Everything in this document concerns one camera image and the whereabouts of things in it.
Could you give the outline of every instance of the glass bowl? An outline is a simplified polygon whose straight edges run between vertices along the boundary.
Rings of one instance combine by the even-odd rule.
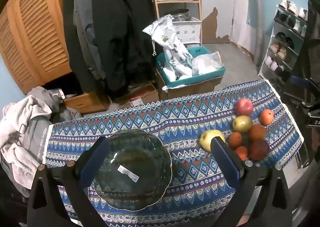
[[[116,208],[139,211],[158,202],[172,178],[172,161],[159,138],[140,129],[108,137],[110,153],[93,180],[97,194]]]

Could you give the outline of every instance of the wooden cabinet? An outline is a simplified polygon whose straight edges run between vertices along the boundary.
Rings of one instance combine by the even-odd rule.
[[[61,4],[62,0],[9,0],[0,14],[0,52],[25,94],[71,72]]]

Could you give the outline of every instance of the white towel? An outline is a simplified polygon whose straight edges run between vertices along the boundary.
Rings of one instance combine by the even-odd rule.
[[[17,183],[31,189],[39,163],[21,147],[21,135],[31,119],[37,116],[51,117],[51,109],[44,102],[30,95],[18,103],[11,103],[2,110],[0,121],[0,148],[4,159],[12,164]]]

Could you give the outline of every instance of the blue patterned tablecloth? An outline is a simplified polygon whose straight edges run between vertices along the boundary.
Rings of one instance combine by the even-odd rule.
[[[264,80],[54,124],[48,133],[44,163],[49,167],[63,166],[69,160],[77,160],[100,136],[140,128],[156,135],[170,152],[172,183],[158,203],[138,212],[110,207],[92,185],[89,199],[103,220],[109,226],[142,227],[209,215],[223,209],[235,190],[228,186],[214,157],[197,140],[209,129],[218,129],[227,137],[235,118],[233,107],[240,98],[253,102],[254,122],[258,122],[262,110],[273,110],[274,121],[265,138],[270,153],[260,164],[285,166],[299,150],[303,137],[287,107]],[[64,188],[59,187],[59,191],[69,216],[77,219]]]

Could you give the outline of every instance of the cardboard box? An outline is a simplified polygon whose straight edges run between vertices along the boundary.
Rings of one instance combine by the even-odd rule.
[[[130,108],[133,106],[143,105],[150,102],[156,102],[159,100],[158,91],[150,83],[138,88],[136,91],[131,92],[121,98],[118,98],[115,102],[120,105],[121,109]]]
[[[166,100],[214,91],[215,86],[221,83],[222,77],[205,80],[196,84],[185,86],[183,88],[168,89],[168,92],[162,90],[162,87],[165,85],[165,83],[158,70],[156,71],[156,80],[158,83],[159,99]]]

